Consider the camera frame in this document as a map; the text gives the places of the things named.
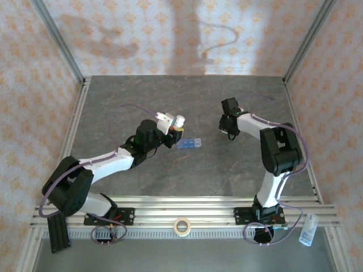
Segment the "aluminum frame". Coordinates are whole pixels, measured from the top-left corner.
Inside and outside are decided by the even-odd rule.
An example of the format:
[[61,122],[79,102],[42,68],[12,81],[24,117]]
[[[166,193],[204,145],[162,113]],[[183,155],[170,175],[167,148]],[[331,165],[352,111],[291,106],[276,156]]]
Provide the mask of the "aluminum frame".
[[[294,110],[294,106],[293,106],[293,103],[291,101],[291,97],[290,97],[290,94],[289,94],[289,90],[288,90],[287,85],[285,85],[285,93],[286,93],[286,96],[288,97],[288,103],[289,103],[289,107],[290,107],[291,114],[293,116],[294,126],[295,126],[296,130],[301,133],[299,121],[298,121],[298,118],[296,116],[296,113],[295,113],[295,110]],[[305,154],[304,148],[302,148],[301,150],[302,150],[303,156],[305,158],[306,157],[306,154]],[[311,165],[311,162],[307,166],[307,172],[309,174],[311,186],[313,187],[313,192],[316,195],[319,203],[322,204],[323,203],[322,193],[321,193],[320,188],[319,188],[319,185],[318,185],[318,183],[316,181],[316,175],[315,175],[314,169],[313,169],[313,167]]]
[[300,63],[302,62],[306,52],[309,47],[315,40],[316,36],[319,33],[319,30],[323,26],[326,18],[329,16],[331,9],[334,7],[336,0],[325,0],[324,4],[320,8],[313,24],[311,25],[309,31],[307,32],[298,52],[296,53],[290,67],[288,68],[285,76],[283,77],[283,81],[285,84],[288,84],[292,79],[294,73],[298,69]]
[[[81,117],[83,105],[87,96],[91,79],[86,79],[82,86],[77,99],[77,105],[74,108],[73,118],[69,123],[69,130],[64,140],[62,155],[68,156],[71,151],[74,136],[77,132],[77,126]],[[294,121],[298,127],[296,117],[293,112],[290,98],[289,105],[292,109]],[[350,257],[345,254],[347,246],[343,237],[340,226],[340,218],[337,216],[334,205],[324,205],[321,199],[320,190],[316,189],[317,183],[313,170],[310,170],[309,176],[314,179],[316,185],[316,196],[314,197],[281,197],[281,200],[292,206],[298,206],[304,209],[304,214],[314,213],[320,217],[319,225],[324,227],[328,237],[331,252],[334,258],[337,271],[346,272],[354,271]],[[250,207],[252,198],[238,197],[112,197],[119,206],[131,206],[137,209],[134,219],[134,226],[129,227],[133,232],[145,231],[151,233],[151,230],[171,230],[176,218],[186,217],[191,221],[192,228],[198,230],[210,230],[215,233],[216,230],[232,231],[237,229],[232,210],[234,207]],[[45,213],[55,211],[53,205],[44,207]],[[284,210],[288,226],[291,226],[298,217],[298,211]],[[69,227],[73,232],[81,232],[84,229],[90,229],[92,226],[83,225],[84,213],[79,212],[68,218]],[[39,251],[41,238],[46,235],[48,230],[47,220],[39,217],[38,207],[34,211],[31,226],[27,239],[24,243],[17,272],[32,271],[35,264],[36,256]]]
[[81,70],[79,69],[75,59],[73,58],[73,55],[70,52],[68,46],[66,45],[66,42],[64,41],[45,3],[43,2],[43,0],[31,0],[31,2],[33,3],[34,8],[38,12],[39,17],[43,20],[45,26],[47,27],[49,34],[51,35],[54,42],[57,44],[59,50],[61,51],[62,55],[64,56],[64,59],[69,65],[75,78],[78,80],[79,83],[83,83],[84,76]]

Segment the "cable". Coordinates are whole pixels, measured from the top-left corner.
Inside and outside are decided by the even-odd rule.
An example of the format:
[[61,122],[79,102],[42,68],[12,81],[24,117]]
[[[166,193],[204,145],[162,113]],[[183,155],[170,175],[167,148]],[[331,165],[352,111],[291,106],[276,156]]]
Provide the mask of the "cable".
[[[99,220],[102,220],[102,221],[105,221],[105,222],[109,222],[109,223],[112,223],[112,224],[116,224],[116,225],[119,225],[119,226],[122,226],[124,229],[125,229],[125,232],[124,232],[124,234],[122,234],[121,235],[121,237],[119,237],[119,238],[116,238],[116,239],[114,239],[113,241],[111,241],[111,242],[107,242],[107,244],[108,245],[112,245],[112,244],[116,244],[117,242],[119,242],[120,240],[122,240],[125,236],[126,236],[126,234],[127,234],[127,227],[124,225],[124,224],[122,224],[121,222],[118,222],[118,221],[115,221],[115,220],[110,220],[110,219],[106,219],[106,218],[103,218],[103,217],[101,217],[101,216],[97,216],[97,215],[95,215],[95,214],[90,214],[91,216],[93,216],[93,217],[95,217],[95,218],[97,218],[97,219],[99,219]],[[96,244],[99,244],[99,245],[103,245],[103,243],[101,242],[98,242],[97,241],[97,239],[96,238],[94,238],[93,237],[93,234],[94,234],[94,232],[97,230],[97,229],[99,229],[99,228],[105,228],[105,229],[107,229],[108,230],[108,232],[110,232],[110,234],[111,235],[113,235],[114,233],[112,233],[112,230],[110,230],[109,228],[107,228],[106,226],[96,226],[94,229],[92,229],[92,231],[91,231],[91,240],[94,242],[94,243],[96,243]]]
[[231,134],[228,133],[228,140],[230,141],[234,141],[234,139],[236,138],[236,134],[233,135],[233,138],[231,138]]
[[[139,109],[142,109],[144,110],[145,112],[147,113],[150,113],[151,115],[153,116],[156,116],[156,113],[140,106],[140,105],[137,105],[137,104],[132,104],[132,103],[126,103],[126,104],[122,104],[122,105],[119,105],[117,108],[115,108],[112,112],[112,114],[110,115],[110,118],[109,118],[109,124],[108,124],[108,132],[109,132],[109,136],[110,138],[114,141],[115,139],[113,138],[112,136],[112,130],[111,130],[111,123],[112,123],[112,119],[116,113],[116,111],[122,107],[125,107],[125,106],[133,106],[133,107],[136,107],[136,108],[139,108]],[[134,137],[131,136],[127,139],[127,141],[130,141],[132,138]],[[44,214],[43,213],[43,208],[44,208],[44,205],[48,199],[48,197],[50,196],[50,194],[52,193],[52,191],[55,189],[55,187],[65,178],[67,177],[69,174],[71,174],[73,171],[77,170],[78,168],[80,167],[84,167],[86,165],[90,165],[92,163],[101,163],[101,162],[105,162],[106,160],[109,160],[109,159],[112,159],[114,158],[116,155],[117,155],[117,152],[118,152],[118,149],[119,149],[119,144],[116,144],[116,150],[114,153],[112,153],[110,156],[108,157],[105,157],[105,158],[101,158],[101,159],[97,159],[97,160],[93,160],[93,161],[87,161],[87,162],[84,162],[84,163],[80,163],[70,169],[68,169],[66,172],[64,172],[59,178],[57,178],[55,180],[55,182],[49,187],[49,189],[45,192],[44,194],[44,197],[42,198],[41,202],[40,202],[40,206],[39,206],[39,215],[43,218],[49,218],[49,217],[52,217],[54,215],[57,215],[59,214],[61,211],[56,211],[56,212],[53,212],[51,214]],[[121,222],[118,222],[118,221],[115,221],[115,220],[109,220],[109,219],[106,219],[106,218],[102,218],[101,216],[97,216],[95,214],[90,214],[91,216],[95,217],[95,218],[98,218],[99,220],[103,220],[105,222],[110,222],[110,223],[113,223],[113,224],[116,224],[116,225],[119,225],[119,226],[122,226],[124,229],[125,229],[125,233],[118,239],[114,240],[114,241],[111,241],[111,242],[108,242],[108,244],[115,244],[117,242],[119,242],[122,238],[125,237],[125,235],[127,234],[127,227],[122,224]],[[93,237],[93,233],[98,229],[98,228],[101,228],[101,227],[104,227],[106,228],[107,230],[109,230],[106,226],[96,226],[92,231],[91,231],[91,240],[97,244],[100,244],[102,245],[103,243],[100,243],[98,242],[94,237]]]
[[[251,113],[251,117],[252,117],[252,119],[254,119],[254,120],[256,120],[256,121],[258,121],[258,122],[260,122],[260,123],[262,123],[262,124],[266,124],[266,125],[269,125],[269,126],[277,126],[277,127],[280,127],[280,128],[284,128],[284,129],[287,129],[287,130],[290,130],[290,131],[292,131],[300,140],[301,140],[301,142],[302,142],[302,145],[303,145],[303,147],[304,147],[304,150],[305,150],[305,156],[306,156],[306,158],[305,158],[305,164],[303,165],[303,167],[302,168],[300,168],[299,170],[296,170],[296,171],[294,171],[294,172],[290,172],[290,173],[288,173],[288,174],[285,174],[285,175],[283,175],[283,177],[281,178],[281,181],[280,181],[280,183],[278,184],[278,187],[277,187],[277,190],[276,190],[276,194],[275,194],[275,199],[276,199],[276,201],[277,201],[277,203],[280,205],[280,206],[284,206],[284,207],[286,207],[286,208],[289,208],[289,209],[295,209],[295,210],[298,210],[298,211],[300,211],[300,216],[298,217],[298,219],[296,220],[296,222],[293,224],[293,226],[291,227],[291,230],[288,232],[288,234],[285,236],[285,237],[283,237],[281,240],[279,240],[279,241],[275,241],[275,242],[272,242],[272,243],[265,243],[265,244],[262,244],[262,243],[255,243],[255,242],[252,242],[252,241],[250,241],[250,240],[248,240],[247,238],[246,238],[246,229],[250,226],[250,225],[252,225],[252,224],[256,224],[257,222],[251,222],[251,223],[249,223],[249,224],[247,224],[245,227],[244,227],[244,229],[243,229],[243,237],[244,237],[244,239],[247,241],[247,242],[249,242],[250,244],[254,244],[254,245],[276,245],[276,244],[278,244],[278,243],[280,243],[280,242],[282,242],[282,241],[284,241],[287,237],[289,237],[290,236],[290,234],[293,232],[293,230],[296,228],[296,225],[298,224],[298,222],[300,221],[300,219],[301,219],[301,217],[302,217],[302,215],[303,215],[303,210],[302,209],[300,209],[299,207],[293,207],[293,206],[289,206],[289,205],[286,205],[286,204],[284,204],[284,203],[282,203],[282,202],[280,202],[280,195],[281,195],[281,192],[282,192],[282,190],[283,190],[283,188],[284,188],[284,185],[285,185],[285,181],[286,181],[286,179],[288,178],[288,177],[290,177],[290,176],[292,176],[292,175],[296,175],[296,174],[299,174],[299,173],[301,173],[301,172],[303,172],[303,171],[305,171],[306,170],[306,168],[307,168],[307,166],[308,166],[308,164],[309,164],[309,162],[310,162],[310,155],[309,155],[309,148],[308,148],[308,146],[307,146],[307,143],[306,143],[306,141],[305,141],[305,139],[304,139],[304,137],[296,130],[296,129],[294,129],[294,128],[292,128],[292,127],[290,127],[290,126],[286,126],[286,125],[284,125],[284,124],[279,124],[279,123],[274,123],[274,122],[269,122],[269,121],[267,121],[267,120],[265,120],[265,119],[262,119],[262,118],[260,118],[260,117],[258,117],[258,116],[256,116],[255,114],[253,114],[253,113]],[[262,224],[262,223],[259,223],[261,226],[263,226],[266,230],[268,230],[269,231],[269,229],[267,228],[267,226],[266,225],[264,225],[264,224]]]
[[154,153],[152,154],[152,156],[150,156],[150,157],[147,157],[147,159],[151,159],[156,153],[157,153],[157,151],[158,151],[158,148],[155,148],[155,151],[154,151]]
[[260,94],[260,93],[254,93],[254,94],[252,94],[252,95],[246,95],[246,96],[244,96],[244,97],[241,97],[240,99],[238,99],[237,101],[240,101],[240,100],[242,100],[242,99],[245,99],[245,98],[247,98],[247,97],[263,97],[263,98],[267,98],[267,99],[269,99],[269,101],[268,102],[264,102],[264,103],[260,103],[260,104],[258,104],[257,106],[258,107],[253,107],[253,108],[251,108],[250,109],[250,112],[252,112],[252,111],[255,111],[255,110],[257,110],[257,109],[260,109],[260,108],[262,108],[262,107],[266,107],[267,105],[269,105],[269,104],[273,104],[273,103],[276,103],[277,102],[277,100],[275,99],[275,98],[273,98],[273,97],[270,97],[270,96],[267,96],[267,95],[262,95],[262,94]]
[[112,120],[113,120],[113,117],[115,116],[116,112],[122,108],[122,107],[125,107],[125,106],[133,106],[133,107],[136,107],[136,108],[139,108],[139,109],[142,109],[143,111],[151,114],[152,116],[156,116],[157,114],[155,112],[152,112],[151,110],[147,109],[147,108],[144,108],[138,104],[133,104],[133,103],[126,103],[126,104],[122,104],[122,105],[119,105],[117,106],[113,111],[112,113],[109,115],[109,121],[108,121],[108,134],[109,134],[109,137],[111,138],[112,142],[115,144],[115,147],[118,148],[119,146],[119,143],[115,140],[115,138],[113,137],[113,134],[112,134]]

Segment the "glass panel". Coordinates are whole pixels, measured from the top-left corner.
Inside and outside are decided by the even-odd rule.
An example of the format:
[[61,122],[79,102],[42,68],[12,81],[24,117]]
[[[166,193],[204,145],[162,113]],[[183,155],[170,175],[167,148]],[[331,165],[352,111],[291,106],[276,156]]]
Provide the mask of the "glass panel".
[[[299,243],[301,228],[274,246],[253,246],[242,239],[125,239],[111,246],[71,239],[71,248],[51,254],[42,239],[33,272],[63,271],[336,271],[324,228],[311,247]],[[286,231],[278,230],[278,236]]]

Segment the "black cable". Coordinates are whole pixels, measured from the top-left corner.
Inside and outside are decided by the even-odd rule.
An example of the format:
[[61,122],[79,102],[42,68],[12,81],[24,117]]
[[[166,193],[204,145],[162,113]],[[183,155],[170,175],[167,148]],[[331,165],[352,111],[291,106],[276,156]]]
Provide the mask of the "black cable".
[[135,137],[135,135],[131,135],[129,138],[127,138],[125,143],[130,143],[131,140]]
[[147,159],[150,159],[150,158],[152,158],[156,153],[157,153],[157,151],[158,151],[158,148],[155,148],[155,151],[154,151],[154,153],[152,154],[152,156],[150,156],[150,157],[147,157]]
[[228,140],[233,141],[236,138],[236,135],[231,139],[231,134],[228,133]]

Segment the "enclosure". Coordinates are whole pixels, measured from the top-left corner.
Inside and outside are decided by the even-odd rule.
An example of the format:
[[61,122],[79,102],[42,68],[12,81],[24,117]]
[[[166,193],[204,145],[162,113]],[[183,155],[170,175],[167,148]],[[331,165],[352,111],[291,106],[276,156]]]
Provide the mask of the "enclosure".
[[[0,3],[1,270],[361,271],[362,10],[354,0]],[[304,215],[279,245],[250,245],[235,224],[265,169],[258,139],[218,130],[231,97],[293,124],[309,147],[307,171],[281,197]],[[109,126],[121,145],[153,118],[123,107],[109,124],[125,103],[184,116],[183,138],[202,146],[160,147],[91,187],[135,208],[125,241],[93,244],[79,212],[67,218],[71,247],[51,254],[41,189],[64,157],[112,151]],[[291,228],[299,213],[284,213]],[[320,218],[311,247],[298,242],[307,213]],[[172,229],[180,217],[186,237]]]

